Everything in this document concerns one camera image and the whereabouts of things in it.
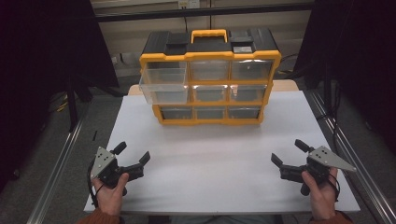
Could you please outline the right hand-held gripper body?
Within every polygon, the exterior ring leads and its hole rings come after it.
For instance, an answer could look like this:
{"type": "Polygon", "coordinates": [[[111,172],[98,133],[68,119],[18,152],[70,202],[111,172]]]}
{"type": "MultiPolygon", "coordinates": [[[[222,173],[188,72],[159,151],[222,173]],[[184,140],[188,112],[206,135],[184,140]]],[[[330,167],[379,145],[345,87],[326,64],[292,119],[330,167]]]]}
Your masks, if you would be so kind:
{"type": "Polygon", "coordinates": [[[307,152],[306,165],[299,166],[292,171],[292,173],[296,175],[294,181],[303,184],[300,192],[304,196],[308,196],[310,193],[309,187],[302,179],[302,171],[307,171],[311,174],[316,183],[320,185],[324,182],[328,182],[331,167],[349,172],[357,171],[355,166],[346,162],[325,146],[314,148],[312,152],[307,152]]]}

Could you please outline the person's left hand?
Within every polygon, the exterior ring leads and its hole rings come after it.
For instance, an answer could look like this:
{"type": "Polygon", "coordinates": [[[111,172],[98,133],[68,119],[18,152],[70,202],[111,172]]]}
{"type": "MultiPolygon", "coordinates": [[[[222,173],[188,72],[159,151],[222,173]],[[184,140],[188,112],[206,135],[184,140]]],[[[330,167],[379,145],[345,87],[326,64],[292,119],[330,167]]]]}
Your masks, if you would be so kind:
{"type": "Polygon", "coordinates": [[[101,180],[95,178],[92,181],[96,190],[96,199],[99,209],[110,216],[119,216],[122,206],[123,189],[128,182],[129,175],[122,174],[114,189],[106,187],[101,180]]]}

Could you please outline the black horizontal bar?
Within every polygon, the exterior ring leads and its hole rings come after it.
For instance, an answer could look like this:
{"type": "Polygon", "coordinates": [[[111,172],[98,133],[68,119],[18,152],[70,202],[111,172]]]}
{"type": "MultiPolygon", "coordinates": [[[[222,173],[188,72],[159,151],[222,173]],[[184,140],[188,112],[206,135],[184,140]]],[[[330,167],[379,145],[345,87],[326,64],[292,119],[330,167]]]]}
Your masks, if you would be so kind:
{"type": "Polygon", "coordinates": [[[247,6],[247,7],[207,7],[207,8],[194,8],[194,9],[149,11],[149,12],[138,12],[138,13],[98,14],[94,17],[94,19],[97,22],[142,21],[142,20],[155,20],[155,19],[173,19],[173,18],[249,14],[249,13],[303,11],[303,10],[311,10],[313,7],[314,7],[313,2],[279,4],[279,5],[258,5],[258,6],[247,6]]]}

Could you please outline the group of clear drawers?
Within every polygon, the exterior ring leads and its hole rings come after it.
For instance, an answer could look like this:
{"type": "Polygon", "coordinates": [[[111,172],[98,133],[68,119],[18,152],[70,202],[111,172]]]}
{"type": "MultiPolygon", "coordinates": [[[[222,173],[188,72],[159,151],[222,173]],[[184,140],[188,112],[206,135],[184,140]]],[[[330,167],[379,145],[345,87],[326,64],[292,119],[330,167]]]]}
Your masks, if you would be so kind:
{"type": "Polygon", "coordinates": [[[187,102],[160,105],[167,122],[259,123],[267,103],[271,60],[195,61],[190,63],[187,102]]]}

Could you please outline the person's right hand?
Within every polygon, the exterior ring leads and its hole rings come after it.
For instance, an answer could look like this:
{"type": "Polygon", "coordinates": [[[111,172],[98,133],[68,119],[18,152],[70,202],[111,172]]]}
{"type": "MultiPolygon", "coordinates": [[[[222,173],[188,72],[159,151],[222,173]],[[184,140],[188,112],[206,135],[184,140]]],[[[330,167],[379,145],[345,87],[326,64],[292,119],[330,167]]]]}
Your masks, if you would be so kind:
{"type": "Polygon", "coordinates": [[[329,220],[336,215],[336,191],[333,186],[336,184],[337,173],[338,170],[332,167],[330,169],[328,182],[324,182],[319,186],[311,174],[307,171],[302,172],[302,178],[305,184],[310,188],[311,213],[314,220],[329,220]]]}

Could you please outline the metal floor rail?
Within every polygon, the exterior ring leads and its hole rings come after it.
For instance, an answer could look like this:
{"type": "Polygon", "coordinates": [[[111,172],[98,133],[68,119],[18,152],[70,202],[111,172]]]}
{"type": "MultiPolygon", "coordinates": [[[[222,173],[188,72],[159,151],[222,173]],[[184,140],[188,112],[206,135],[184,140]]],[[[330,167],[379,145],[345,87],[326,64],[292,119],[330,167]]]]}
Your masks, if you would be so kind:
{"type": "Polygon", "coordinates": [[[380,224],[380,220],[382,220],[384,224],[396,224],[396,210],[392,208],[389,200],[385,197],[381,188],[375,183],[375,180],[368,172],[367,167],[360,159],[355,148],[347,140],[338,120],[332,117],[331,113],[325,109],[324,100],[316,91],[310,91],[306,97],[315,105],[313,111],[318,111],[318,121],[322,120],[325,122],[331,133],[332,141],[329,143],[331,148],[335,150],[336,154],[340,155],[343,159],[346,159],[357,168],[355,176],[359,180],[362,190],[367,194],[369,201],[366,202],[362,198],[360,190],[352,180],[350,180],[350,183],[358,192],[359,197],[369,210],[375,223],[380,224]]]}
{"type": "Polygon", "coordinates": [[[80,120],[76,126],[72,129],[72,131],[67,135],[64,146],[61,150],[61,153],[52,169],[49,179],[42,190],[38,201],[35,204],[35,207],[29,216],[26,224],[42,224],[45,216],[50,207],[50,203],[54,197],[56,188],[59,184],[59,181],[62,177],[64,167],[67,163],[69,155],[74,147],[78,139],[78,135],[82,126],[83,120],[80,120]]]}

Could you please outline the yellow and black organizer box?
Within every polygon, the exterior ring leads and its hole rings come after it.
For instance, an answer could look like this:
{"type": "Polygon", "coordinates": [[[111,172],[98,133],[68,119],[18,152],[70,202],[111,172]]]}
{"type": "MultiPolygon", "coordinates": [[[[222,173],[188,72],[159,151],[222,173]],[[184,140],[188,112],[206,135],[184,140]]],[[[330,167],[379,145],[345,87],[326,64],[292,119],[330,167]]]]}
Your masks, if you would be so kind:
{"type": "MultiPolygon", "coordinates": [[[[142,70],[149,62],[186,62],[188,87],[190,63],[195,61],[271,60],[273,67],[269,77],[267,103],[274,86],[274,73],[280,65],[281,53],[272,33],[267,28],[250,28],[242,31],[193,30],[189,33],[153,32],[149,35],[139,62],[142,70]]],[[[246,125],[259,123],[193,123],[188,120],[167,122],[160,118],[158,107],[151,105],[154,116],[162,125],[226,124],[246,125]]]]}

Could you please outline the black curtain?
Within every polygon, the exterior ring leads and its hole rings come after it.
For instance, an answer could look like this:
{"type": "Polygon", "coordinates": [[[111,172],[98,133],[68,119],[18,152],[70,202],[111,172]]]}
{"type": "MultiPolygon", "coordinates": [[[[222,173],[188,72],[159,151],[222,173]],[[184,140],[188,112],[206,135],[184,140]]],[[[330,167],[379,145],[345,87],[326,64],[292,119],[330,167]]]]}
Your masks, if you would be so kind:
{"type": "Polygon", "coordinates": [[[0,191],[25,161],[50,97],[119,85],[91,0],[0,0],[0,191]]]}
{"type": "Polygon", "coordinates": [[[294,71],[334,77],[396,154],[396,0],[314,0],[294,71]]]}

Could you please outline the clear plastic drawer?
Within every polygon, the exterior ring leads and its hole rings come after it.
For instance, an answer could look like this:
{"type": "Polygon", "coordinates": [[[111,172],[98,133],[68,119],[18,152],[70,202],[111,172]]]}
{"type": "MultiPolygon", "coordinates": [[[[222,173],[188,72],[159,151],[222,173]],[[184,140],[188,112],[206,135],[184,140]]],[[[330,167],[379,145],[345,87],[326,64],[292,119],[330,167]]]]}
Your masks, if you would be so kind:
{"type": "Polygon", "coordinates": [[[150,105],[184,105],[188,101],[186,62],[149,62],[139,88],[150,105]]]}

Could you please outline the black stand pole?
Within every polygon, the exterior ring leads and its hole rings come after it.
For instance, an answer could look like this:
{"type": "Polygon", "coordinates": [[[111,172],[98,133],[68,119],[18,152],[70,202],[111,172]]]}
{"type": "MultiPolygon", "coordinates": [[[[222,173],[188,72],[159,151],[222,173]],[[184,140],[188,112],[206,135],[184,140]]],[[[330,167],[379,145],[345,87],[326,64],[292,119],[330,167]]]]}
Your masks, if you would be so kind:
{"type": "Polygon", "coordinates": [[[332,115],[332,78],[331,78],[331,64],[325,63],[324,75],[324,105],[327,116],[332,115]]]}
{"type": "Polygon", "coordinates": [[[75,91],[73,87],[73,77],[69,76],[67,79],[67,86],[66,86],[66,92],[67,92],[67,102],[68,102],[68,108],[69,108],[69,117],[70,117],[70,128],[69,132],[73,132],[75,127],[78,124],[78,111],[77,111],[77,106],[76,106],[76,97],[75,97],[75,91]]]}

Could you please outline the white wall outlet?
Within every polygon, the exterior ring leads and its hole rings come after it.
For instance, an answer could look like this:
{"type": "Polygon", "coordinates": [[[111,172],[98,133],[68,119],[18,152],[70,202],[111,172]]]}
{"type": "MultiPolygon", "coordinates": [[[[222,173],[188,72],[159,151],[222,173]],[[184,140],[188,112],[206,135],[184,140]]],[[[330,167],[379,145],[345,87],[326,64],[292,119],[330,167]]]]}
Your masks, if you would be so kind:
{"type": "Polygon", "coordinates": [[[177,4],[179,9],[199,8],[200,0],[178,0],[177,4]]]}

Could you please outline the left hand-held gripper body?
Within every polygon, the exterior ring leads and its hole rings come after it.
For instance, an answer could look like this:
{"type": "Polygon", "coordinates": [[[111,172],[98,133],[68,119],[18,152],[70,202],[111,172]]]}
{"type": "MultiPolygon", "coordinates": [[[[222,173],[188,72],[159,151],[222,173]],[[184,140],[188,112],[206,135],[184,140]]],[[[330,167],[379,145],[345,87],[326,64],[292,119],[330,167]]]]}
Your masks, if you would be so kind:
{"type": "Polygon", "coordinates": [[[98,178],[109,188],[115,188],[122,174],[130,174],[123,167],[118,166],[117,155],[103,147],[99,147],[95,155],[90,179],[98,178]]]}

